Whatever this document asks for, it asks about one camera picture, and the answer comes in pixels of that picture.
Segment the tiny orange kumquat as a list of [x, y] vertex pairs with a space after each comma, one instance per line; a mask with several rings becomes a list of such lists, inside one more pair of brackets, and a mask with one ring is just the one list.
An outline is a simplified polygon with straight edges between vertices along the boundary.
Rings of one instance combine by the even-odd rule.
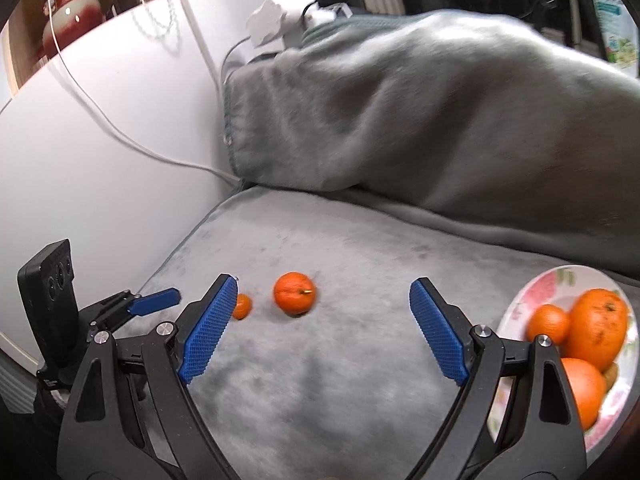
[[246, 318], [253, 310], [253, 300], [250, 296], [245, 294], [239, 294], [236, 298], [236, 305], [232, 312], [232, 318], [241, 321]]

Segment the red white ornament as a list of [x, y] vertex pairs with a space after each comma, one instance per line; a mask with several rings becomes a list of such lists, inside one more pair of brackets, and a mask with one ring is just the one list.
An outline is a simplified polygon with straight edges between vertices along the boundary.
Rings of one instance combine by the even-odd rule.
[[105, 21], [99, 0], [44, 0], [43, 14], [42, 50], [48, 60]]

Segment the grey seat cushion cover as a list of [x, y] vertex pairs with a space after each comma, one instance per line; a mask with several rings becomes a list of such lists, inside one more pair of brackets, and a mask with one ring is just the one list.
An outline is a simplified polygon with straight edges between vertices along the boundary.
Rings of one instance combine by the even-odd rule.
[[[408, 305], [429, 278], [475, 323], [497, 326], [552, 257], [415, 226], [306, 193], [250, 188], [218, 206], [146, 281], [184, 302], [234, 275], [253, 300], [190, 385], [202, 419], [244, 479], [402, 479], [457, 394]], [[303, 273], [309, 312], [273, 300]]]

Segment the white power strip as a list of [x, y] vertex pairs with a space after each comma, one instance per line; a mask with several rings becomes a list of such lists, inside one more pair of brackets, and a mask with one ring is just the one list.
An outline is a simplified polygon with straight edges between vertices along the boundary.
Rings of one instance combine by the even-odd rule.
[[297, 47], [308, 29], [353, 15], [344, 2], [320, 6], [319, 0], [265, 0], [250, 14], [246, 28], [254, 48], [278, 40], [285, 48]]

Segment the large speckled orange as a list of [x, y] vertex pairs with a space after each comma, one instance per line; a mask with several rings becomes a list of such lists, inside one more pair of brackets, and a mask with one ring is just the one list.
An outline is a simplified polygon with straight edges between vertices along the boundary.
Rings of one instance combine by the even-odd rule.
[[612, 290], [589, 289], [570, 309], [570, 331], [563, 344], [563, 356], [587, 361], [605, 372], [623, 347], [627, 327], [626, 302]]

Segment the large smooth orange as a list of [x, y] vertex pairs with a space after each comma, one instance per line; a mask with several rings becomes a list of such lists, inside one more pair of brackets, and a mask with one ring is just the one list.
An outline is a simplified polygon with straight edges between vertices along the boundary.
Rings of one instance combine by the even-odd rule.
[[606, 393], [605, 379], [600, 370], [587, 361], [563, 358], [562, 364], [574, 394], [582, 430], [587, 431], [599, 417]]

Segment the floral tissue pack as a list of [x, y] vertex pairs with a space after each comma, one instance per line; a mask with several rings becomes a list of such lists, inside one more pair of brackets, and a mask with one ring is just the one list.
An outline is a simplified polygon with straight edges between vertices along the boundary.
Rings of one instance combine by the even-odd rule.
[[608, 62], [639, 77], [639, 29], [623, 0], [593, 0]]

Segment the wrinkled tangerine with stem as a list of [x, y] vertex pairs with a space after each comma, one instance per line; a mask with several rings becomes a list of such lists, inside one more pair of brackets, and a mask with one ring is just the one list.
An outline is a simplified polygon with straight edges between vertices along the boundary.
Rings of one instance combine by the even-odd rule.
[[272, 294], [274, 302], [285, 314], [299, 316], [314, 306], [317, 287], [307, 275], [288, 272], [277, 279]]

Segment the grey blanket on backrest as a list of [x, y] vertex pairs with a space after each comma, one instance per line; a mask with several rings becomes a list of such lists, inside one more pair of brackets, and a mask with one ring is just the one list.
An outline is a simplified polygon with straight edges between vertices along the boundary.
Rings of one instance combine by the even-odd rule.
[[487, 244], [639, 274], [639, 84], [523, 23], [311, 29], [224, 83], [234, 172]]

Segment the brown kiwi fruit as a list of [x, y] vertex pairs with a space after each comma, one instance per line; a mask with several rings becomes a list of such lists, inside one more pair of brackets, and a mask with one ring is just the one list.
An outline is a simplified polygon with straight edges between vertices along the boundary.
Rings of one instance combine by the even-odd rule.
[[603, 374], [605, 380], [605, 389], [610, 391], [616, 383], [618, 377], [618, 365], [613, 362], [611, 366]]

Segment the small mandarin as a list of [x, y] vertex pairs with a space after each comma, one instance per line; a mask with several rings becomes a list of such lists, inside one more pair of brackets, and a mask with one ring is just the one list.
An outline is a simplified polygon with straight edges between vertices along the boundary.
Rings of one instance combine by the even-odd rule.
[[526, 339], [533, 341], [539, 335], [548, 336], [554, 344], [560, 346], [570, 332], [570, 315], [554, 304], [543, 304], [529, 318], [526, 326]]

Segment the floral white plate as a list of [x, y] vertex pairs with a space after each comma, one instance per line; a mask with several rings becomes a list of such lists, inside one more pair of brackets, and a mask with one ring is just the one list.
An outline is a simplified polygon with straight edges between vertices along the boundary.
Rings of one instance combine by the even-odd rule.
[[526, 339], [529, 318], [543, 304], [554, 304], [570, 314], [577, 298], [589, 289], [612, 290], [628, 307], [628, 327], [620, 353], [614, 362], [618, 365], [615, 385], [605, 393], [596, 423], [585, 431], [585, 446], [589, 455], [607, 437], [614, 434], [614, 424], [622, 419], [623, 408], [631, 397], [631, 388], [639, 365], [639, 336], [636, 315], [623, 289], [606, 274], [588, 266], [558, 266], [533, 278], [515, 296], [506, 309], [497, 334], [506, 339]]

